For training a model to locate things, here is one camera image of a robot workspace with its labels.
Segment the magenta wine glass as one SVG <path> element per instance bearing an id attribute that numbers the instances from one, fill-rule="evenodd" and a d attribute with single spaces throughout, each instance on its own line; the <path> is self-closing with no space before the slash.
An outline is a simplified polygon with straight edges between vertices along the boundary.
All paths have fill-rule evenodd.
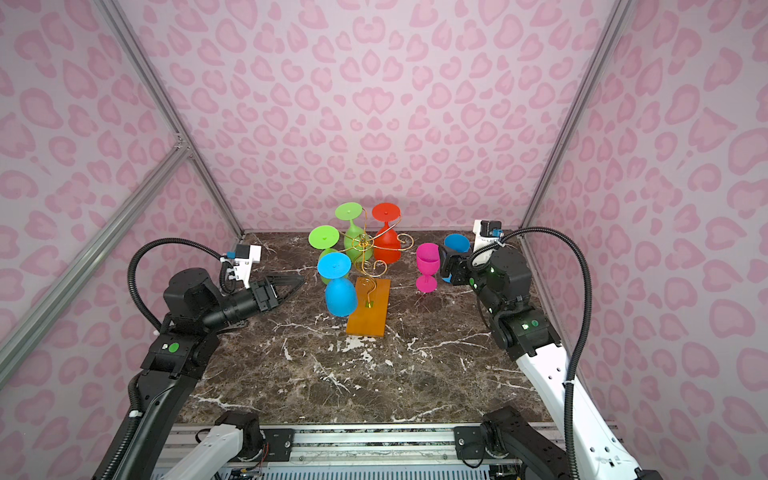
<path id="1" fill-rule="evenodd" d="M 435 243 L 421 244 L 416 250 L 416 264 L 420 273 L 416 287 L 421 293 L 431 293 L 437 288 L 435 275 L 441 266 L 440 250 Z"/>

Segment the blue wine glass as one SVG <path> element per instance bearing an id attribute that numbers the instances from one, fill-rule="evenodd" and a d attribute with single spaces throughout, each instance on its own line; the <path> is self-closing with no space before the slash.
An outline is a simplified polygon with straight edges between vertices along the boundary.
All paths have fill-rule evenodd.
<path id="1" fill-rule="evenodd" d="M 470 240 L 461 234 L 450 234 L 440 247 L 445 247 L 448 253 L 469 253 Z"/>
<path id="2" fill-rule="evenodd" d="M 358 307 L 355 286 L 347 278 L 352 267 L 351 260 L 343 253 L 333 252 L 318 262 L 319 274 L 328 280 L 325 300 L 329 312 L 336 317 L 348 317 Z"/>

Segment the blue front wine glass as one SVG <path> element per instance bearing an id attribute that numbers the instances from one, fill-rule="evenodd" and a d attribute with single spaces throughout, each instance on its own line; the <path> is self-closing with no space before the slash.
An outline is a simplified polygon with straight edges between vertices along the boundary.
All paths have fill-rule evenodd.
<path id="1" fill-rule="evenodd" d="M 333 252 L 318 262 L 319 274 L 328 280 L 325 300 L 329 312 L 336 317 L 348 317 L 358 307 L 355 286 L 347 278 L 352 267 L 351 260 L 343 253 Z"/>

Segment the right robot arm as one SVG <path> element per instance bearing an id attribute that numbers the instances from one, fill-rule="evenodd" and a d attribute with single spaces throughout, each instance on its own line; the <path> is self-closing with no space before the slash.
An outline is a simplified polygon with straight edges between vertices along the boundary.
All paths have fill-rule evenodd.
<path id="1" fill-rule="evenodd" d="M 563 446 L 545 437 L 511 406 L 483 417 L 482 445 L 490 456 L 518 460 L 533 479 L 658 479 L 609 428 L 568 368 L 567 352 L 553 324 L 530 300 L 533 275 L 516 249 L 501 247 L 477 265 L 470 253 L 441 247 L 440 274 L 467 285 L 488 312 L 496 345 L 514 361 L 542 399 L 563 436 Z"/>

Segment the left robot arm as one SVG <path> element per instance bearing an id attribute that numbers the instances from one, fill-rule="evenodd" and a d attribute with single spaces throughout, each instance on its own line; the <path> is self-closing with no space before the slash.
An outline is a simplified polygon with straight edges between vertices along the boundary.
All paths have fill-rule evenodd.
<path id="1" fill-rule="evenodd" d="M 180 410 L 220 344 L 219 335 L 278 308 L 304 283 L 301 275 L 268 275 L 249 289 L 224 295 L 205 269 L 175 274 L 163 293 L 169 312 L 139 373 L 129 381 L 129 411 L 94 477 L 148 479 Z"/>

